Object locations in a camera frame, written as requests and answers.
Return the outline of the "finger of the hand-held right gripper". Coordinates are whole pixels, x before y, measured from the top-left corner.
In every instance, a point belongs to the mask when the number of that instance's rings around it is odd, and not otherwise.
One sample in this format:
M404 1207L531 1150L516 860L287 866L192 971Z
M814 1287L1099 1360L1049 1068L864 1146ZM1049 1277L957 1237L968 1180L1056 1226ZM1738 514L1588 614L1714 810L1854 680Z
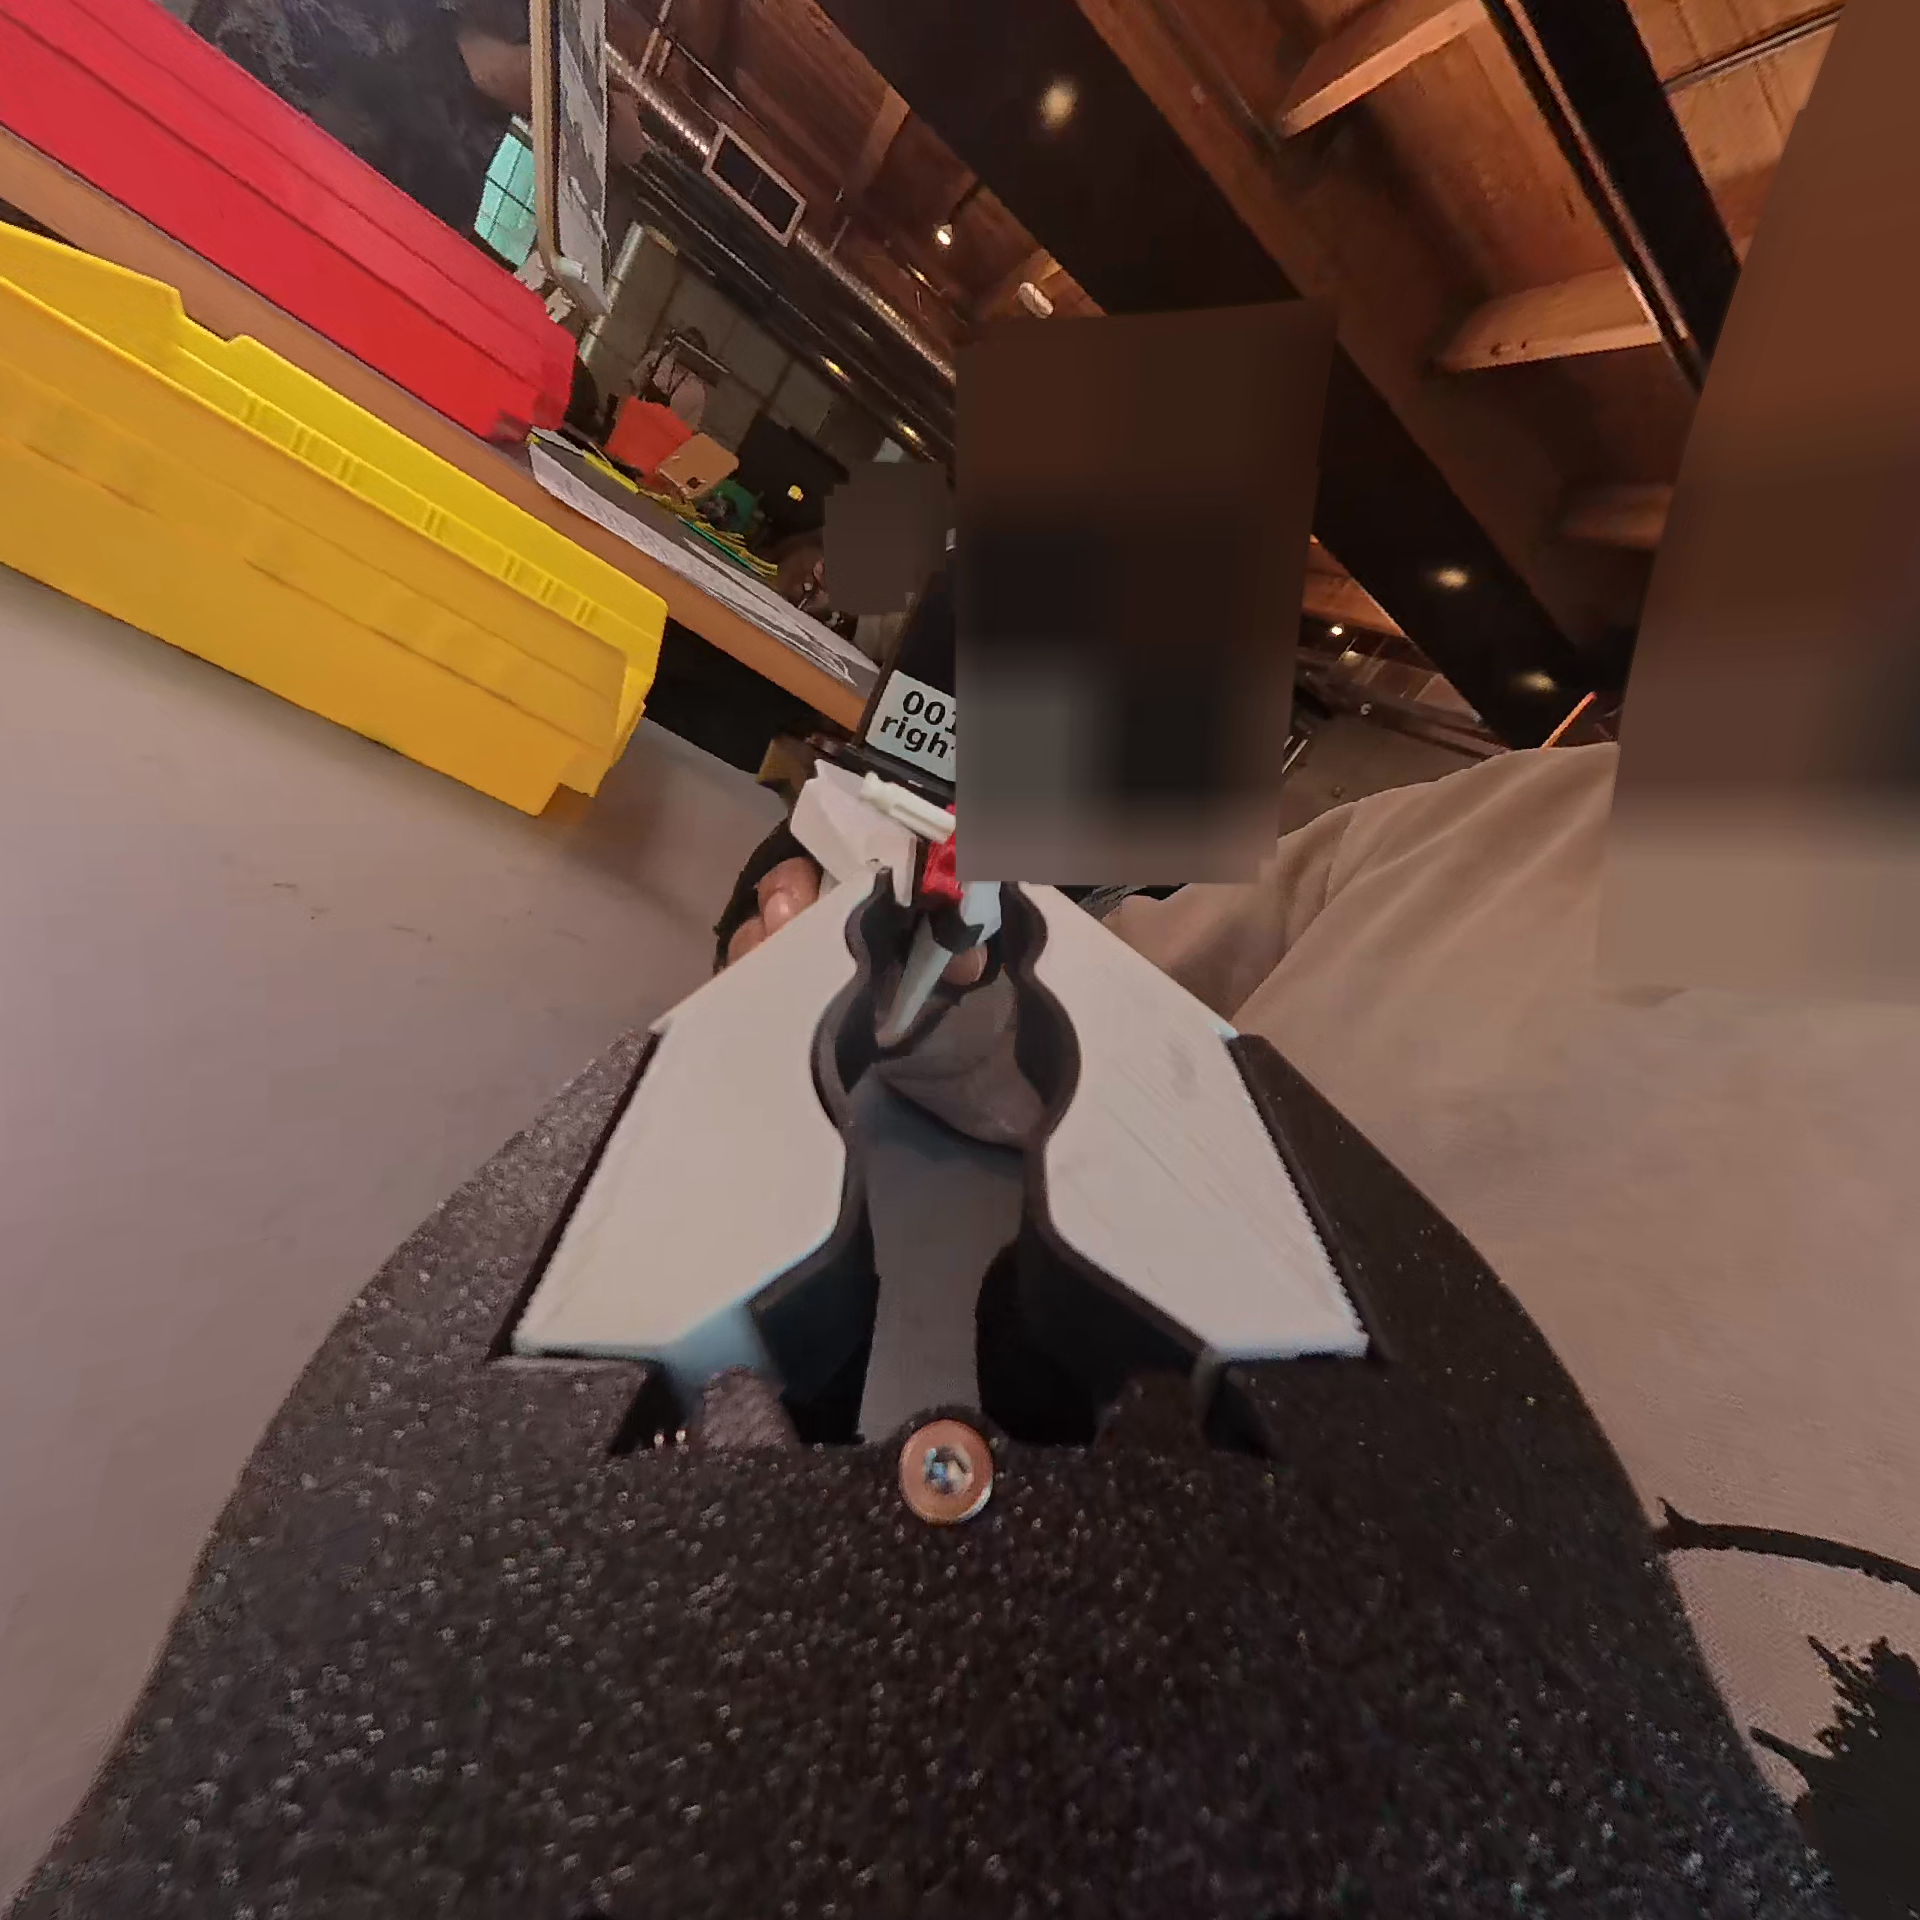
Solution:
M876 873L915 874L917 836L867 802L864 776L852 771L814 771L787 817L790 836L825 877L867 877Z
M903 952L899 990L883 1019L876 1040L893 1048L920 1019L928 999L962 952L983 952L995 936L995 886L959 880L957 891L928 891L917 905L915 936Z

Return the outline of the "yellow plastic bin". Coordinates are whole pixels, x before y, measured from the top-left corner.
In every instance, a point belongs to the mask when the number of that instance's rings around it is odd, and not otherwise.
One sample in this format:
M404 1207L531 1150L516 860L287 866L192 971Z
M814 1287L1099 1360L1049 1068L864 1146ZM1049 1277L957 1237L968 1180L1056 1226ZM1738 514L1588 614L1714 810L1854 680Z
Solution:
M594 792L667 604L175 288L2 227L2 564L523 812Z

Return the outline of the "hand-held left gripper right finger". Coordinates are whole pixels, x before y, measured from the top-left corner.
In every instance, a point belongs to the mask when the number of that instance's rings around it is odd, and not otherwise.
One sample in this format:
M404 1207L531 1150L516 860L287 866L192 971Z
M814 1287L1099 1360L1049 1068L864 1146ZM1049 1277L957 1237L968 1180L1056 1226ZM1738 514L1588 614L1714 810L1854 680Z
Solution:
M1233 1024L1056 889L1005 886L1000 945L1038 1115L1016 1237L980 1283L985 1418L1089 1444L1163 1382L1199 1428L1230 1428L1233 1369L1363 1360L1367 1330Z

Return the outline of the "grey desk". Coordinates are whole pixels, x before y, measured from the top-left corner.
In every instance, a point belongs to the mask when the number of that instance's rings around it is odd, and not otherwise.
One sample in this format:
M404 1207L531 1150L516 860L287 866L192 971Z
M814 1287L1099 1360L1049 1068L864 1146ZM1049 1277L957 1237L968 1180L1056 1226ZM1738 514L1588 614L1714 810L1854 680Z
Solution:
M643 721L531 819L2 572L2 1897L318 1341L777 812Z

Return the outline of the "white paper sheet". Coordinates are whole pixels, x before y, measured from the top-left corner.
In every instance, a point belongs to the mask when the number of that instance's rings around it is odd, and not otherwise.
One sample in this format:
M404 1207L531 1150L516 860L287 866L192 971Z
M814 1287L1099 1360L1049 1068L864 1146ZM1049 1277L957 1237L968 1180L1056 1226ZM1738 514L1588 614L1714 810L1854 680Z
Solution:
M594 519L606 534L662 564L705 596L724 604L754 629L780 639L790 652L814 658L860 696L876 689L876 658L860 652L855 644L842 639L825 623L787 604L768 583L748 578L739 564L721 562L711 548L693 539L690 525L677 523L672 532L662 532L650 519L632 515L627 507L590 486L574 468L558 459L542 442L530 444L530 470L547 495Z

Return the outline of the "orange box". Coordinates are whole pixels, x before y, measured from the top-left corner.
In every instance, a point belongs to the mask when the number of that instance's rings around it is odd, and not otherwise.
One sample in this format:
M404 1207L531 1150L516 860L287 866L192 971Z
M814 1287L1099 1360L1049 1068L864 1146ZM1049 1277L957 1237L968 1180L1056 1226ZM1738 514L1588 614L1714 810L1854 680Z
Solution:
M603 456L631 477L650 477L693 436L696 428L667 401L619 395L603 431Z

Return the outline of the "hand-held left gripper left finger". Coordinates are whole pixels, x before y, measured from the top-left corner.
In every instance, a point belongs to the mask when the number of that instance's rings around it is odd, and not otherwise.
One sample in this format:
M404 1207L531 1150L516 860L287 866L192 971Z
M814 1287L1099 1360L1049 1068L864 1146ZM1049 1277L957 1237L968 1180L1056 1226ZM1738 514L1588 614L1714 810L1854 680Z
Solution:
M745 1369L806 1444L860 1439L879 1312L852 1088L891 877L825 889L647 1035L516 1305L516 1358L639 1360L696 1414Z

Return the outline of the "person's right forearm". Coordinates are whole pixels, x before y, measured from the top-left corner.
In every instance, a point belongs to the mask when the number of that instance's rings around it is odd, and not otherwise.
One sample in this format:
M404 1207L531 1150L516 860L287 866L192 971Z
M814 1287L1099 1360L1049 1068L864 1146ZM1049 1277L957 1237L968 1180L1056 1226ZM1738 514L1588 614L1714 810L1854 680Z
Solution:
M1604 829L1620 748L1536 748L1337 802L1283 832L1251 880L1130 893L1105 926L1217 1016L1242 1016L1288 964L1421 950L1504 898L1563 840Z

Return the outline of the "red plastic bin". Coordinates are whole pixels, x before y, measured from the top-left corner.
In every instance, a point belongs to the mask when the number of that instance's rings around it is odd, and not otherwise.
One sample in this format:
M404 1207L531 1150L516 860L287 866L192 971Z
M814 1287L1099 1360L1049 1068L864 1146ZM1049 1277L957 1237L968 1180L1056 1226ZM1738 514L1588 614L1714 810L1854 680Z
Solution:
M488 444L574 338L473 227L530 104L507 4L2 4L2 131Z

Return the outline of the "beige printed sweatshirt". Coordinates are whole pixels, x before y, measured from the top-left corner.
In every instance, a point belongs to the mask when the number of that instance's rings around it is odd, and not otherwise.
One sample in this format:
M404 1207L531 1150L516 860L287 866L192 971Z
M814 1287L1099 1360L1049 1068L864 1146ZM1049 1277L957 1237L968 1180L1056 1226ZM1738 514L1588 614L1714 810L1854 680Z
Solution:
M1474 1237L1847 1918L1917 1918L1917 1004L1238 1009Z

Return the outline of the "person's right hand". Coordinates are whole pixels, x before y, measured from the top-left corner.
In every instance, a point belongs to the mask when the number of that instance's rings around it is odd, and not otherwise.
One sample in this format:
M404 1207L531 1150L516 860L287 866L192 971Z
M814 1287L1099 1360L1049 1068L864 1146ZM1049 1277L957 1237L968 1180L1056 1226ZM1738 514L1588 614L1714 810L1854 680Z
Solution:
M780 860L758 874L751 901L736 913L732 931L717 945L717 971L736 965L797 913L814 906L818 891L823 873L810 854Z

